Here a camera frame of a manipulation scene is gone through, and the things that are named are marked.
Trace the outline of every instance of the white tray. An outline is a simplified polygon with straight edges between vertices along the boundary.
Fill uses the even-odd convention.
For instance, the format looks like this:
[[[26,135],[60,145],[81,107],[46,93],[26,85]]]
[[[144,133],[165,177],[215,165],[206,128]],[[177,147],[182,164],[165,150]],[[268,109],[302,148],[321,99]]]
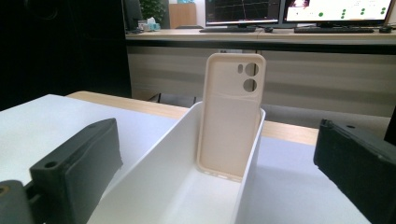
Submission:
[[[242,182],[201,172],[196,153],[202,104],[194,105],[118,183],[89,223],[234,223],[257,162],[265,112]]]

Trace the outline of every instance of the computer monitor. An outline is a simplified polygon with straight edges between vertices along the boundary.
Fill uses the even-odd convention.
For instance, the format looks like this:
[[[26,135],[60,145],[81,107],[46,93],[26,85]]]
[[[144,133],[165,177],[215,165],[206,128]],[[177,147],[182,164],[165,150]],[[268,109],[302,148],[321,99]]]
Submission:
[[[281,0],[205,0],[206,26],[277,24]]]
[[[138,30],[138,22],[143,20],[139,0],[123,0],[123,14],[125,20],[125,32]]]
[[[390,6],[391,0],[286,0],[283,22],[380,25],[390,13]]]

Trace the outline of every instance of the camera cutout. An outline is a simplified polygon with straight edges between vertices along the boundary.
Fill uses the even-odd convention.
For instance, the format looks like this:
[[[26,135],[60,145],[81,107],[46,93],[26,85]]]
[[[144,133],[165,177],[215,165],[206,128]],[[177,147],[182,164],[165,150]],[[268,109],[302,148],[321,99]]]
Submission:
[[[255,63],[248,63],[245,67],[245,73],[250,77],[254,77],[259,73],[259,66]]]
[[[244,90],[247,92],[253,92],[257,89],[257,82],[254,79],[247,79],[244,82]]]

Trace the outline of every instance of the beige phone case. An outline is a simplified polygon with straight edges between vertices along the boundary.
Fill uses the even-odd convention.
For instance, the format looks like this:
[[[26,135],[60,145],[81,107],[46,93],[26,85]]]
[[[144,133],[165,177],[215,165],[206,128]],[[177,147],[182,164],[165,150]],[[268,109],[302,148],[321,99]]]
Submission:
[[[198,166],[240,180],[261,120],[266,61],[259,54],[221,54],[206,63]]]

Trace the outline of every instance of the wooden desk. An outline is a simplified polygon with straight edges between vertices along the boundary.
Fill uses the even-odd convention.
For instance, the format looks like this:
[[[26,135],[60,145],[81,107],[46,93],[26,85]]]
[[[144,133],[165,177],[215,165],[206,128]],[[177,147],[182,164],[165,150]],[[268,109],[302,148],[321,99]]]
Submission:
[[[188,108],[185,107],[161,105],[88,91],[78,91],[67,96],[99,105],[110,105],[172,119],[180,119],[188,111]],[[314,146],[318,138],[318,129],[265,121],[262,128],[262,136]]]
[[[293,52],[396,54],[396,33],[295,34],[292,29],[265,33],[199,33],[191,30],[161,30],[127,35],[128,46],[197,49],[253,49]]]

